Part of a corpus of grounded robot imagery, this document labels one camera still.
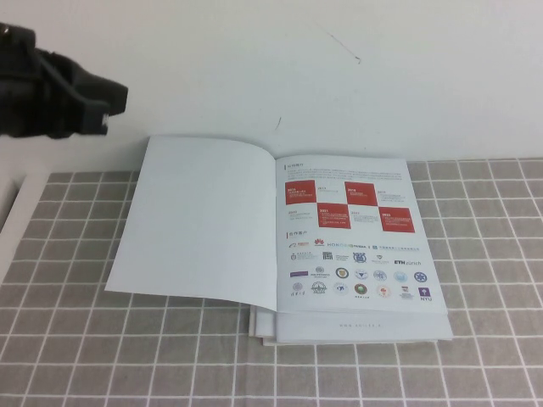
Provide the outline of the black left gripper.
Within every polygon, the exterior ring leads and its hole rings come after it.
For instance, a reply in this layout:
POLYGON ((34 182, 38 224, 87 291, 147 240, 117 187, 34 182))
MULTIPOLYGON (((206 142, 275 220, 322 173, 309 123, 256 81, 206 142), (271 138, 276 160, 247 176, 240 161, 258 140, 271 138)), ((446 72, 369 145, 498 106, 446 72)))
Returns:
POLYGON ((12 138, 105 136, 126 110, 128 88, 36 47, 36 33, 1 24, 1 134, 12 138))

